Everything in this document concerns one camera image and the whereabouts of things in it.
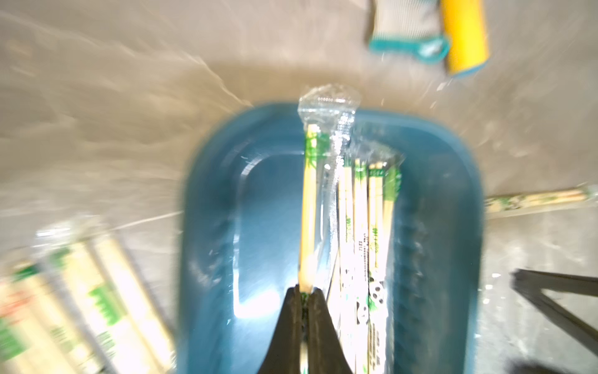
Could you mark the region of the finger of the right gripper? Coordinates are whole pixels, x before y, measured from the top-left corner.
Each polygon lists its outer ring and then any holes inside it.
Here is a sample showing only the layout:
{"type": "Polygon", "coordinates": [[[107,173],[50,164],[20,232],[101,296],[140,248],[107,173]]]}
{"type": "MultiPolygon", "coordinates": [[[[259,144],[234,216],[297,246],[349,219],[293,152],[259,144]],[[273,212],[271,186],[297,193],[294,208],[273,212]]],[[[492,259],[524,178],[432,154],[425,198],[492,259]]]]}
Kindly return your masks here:
{"type": "Polygon", "coordinates": [[[517,269],[512,274],[512,289],[541,314],[597,356],[597,329],[551,299],[543,291],[597,297],[597,278],[571,274],[517,269]]]}

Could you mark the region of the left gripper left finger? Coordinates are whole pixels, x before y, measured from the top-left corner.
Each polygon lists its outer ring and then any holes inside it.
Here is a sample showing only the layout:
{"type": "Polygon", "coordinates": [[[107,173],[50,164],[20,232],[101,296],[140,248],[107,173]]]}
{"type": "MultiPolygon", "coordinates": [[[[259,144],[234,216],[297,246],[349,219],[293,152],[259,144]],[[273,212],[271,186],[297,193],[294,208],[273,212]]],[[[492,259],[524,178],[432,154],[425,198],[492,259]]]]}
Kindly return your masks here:
{"type": "Polygon", "coordinates": [[[258,374],[301,372],[303,305],[298,285],[288,288],[273,338],[258,374]]]}

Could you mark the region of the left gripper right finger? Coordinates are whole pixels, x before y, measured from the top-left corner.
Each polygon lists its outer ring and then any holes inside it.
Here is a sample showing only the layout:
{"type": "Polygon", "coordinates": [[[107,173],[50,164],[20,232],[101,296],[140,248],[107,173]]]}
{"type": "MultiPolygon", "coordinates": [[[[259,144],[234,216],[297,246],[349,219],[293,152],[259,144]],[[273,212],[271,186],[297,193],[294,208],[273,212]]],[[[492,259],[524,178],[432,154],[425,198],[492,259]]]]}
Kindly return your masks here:
{"type": "Polygon", "coordinates": [[[319,288],[307,298],[308,372],[352,374],[331,319],[325,296],[319,288]]]}

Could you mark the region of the chopsticks panda crosswise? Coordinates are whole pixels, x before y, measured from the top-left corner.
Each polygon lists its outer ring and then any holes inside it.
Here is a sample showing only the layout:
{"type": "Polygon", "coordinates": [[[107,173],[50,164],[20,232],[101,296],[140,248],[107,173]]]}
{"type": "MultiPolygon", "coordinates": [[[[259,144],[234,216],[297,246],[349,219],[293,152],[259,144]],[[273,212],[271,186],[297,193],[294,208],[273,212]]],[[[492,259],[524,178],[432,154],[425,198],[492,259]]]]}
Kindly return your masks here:
{"type": "Polygon", "coordinates": [[[484,210],[488,219],[495,219],[596,206],[597,185],[578,185],[573,189],[492,196],[485,199],[484,210]]]}

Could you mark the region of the chopsticks green band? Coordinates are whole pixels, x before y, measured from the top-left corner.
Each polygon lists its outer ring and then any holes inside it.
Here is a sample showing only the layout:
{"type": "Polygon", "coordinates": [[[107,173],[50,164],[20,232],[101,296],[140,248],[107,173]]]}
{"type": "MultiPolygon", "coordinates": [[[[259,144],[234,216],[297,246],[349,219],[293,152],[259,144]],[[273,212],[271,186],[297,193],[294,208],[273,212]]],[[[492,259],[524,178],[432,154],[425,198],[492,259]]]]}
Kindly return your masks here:
{"type": "Polygon", "coordinates": [[[173,333],[118,235],[93,216],[36,233],[39,258],[113,373],[173,373],[173,333]]]}

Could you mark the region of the chopsticks box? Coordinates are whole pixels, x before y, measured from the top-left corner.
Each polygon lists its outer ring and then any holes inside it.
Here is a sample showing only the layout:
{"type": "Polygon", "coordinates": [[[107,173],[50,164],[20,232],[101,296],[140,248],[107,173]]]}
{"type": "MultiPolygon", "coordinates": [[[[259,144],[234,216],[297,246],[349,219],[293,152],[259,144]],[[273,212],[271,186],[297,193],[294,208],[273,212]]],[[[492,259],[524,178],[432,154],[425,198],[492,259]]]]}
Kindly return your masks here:
{"type": "MultiPolygon", "coordinates": [[[[307,298],[322,290],[330,313],[333,308],[352,307],[341,299],[339,284],[339,220],[337,187],[343,171],[344,153],[350,144],[355,112],[361,103],[356,90],[342,84],[314,87],[299,100],[297,113],[305,131],[301,208],[301,241],[298,286],[303,305],[301,372],[308,372],[307,298]]],[[[334,318],[342,346],[342,319],[334,318]]]]}

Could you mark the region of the chopsticks green label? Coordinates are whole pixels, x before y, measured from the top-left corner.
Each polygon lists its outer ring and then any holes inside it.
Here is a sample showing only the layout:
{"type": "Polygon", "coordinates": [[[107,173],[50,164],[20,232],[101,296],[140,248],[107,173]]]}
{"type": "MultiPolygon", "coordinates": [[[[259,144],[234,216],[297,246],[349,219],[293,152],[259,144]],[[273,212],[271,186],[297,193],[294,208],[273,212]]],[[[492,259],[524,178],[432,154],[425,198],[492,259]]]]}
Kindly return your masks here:
{"type": "Polygon", "coordinates": [[[31,262],[1,277],[3,373],[104,373],[104,363],[31,262]]]}

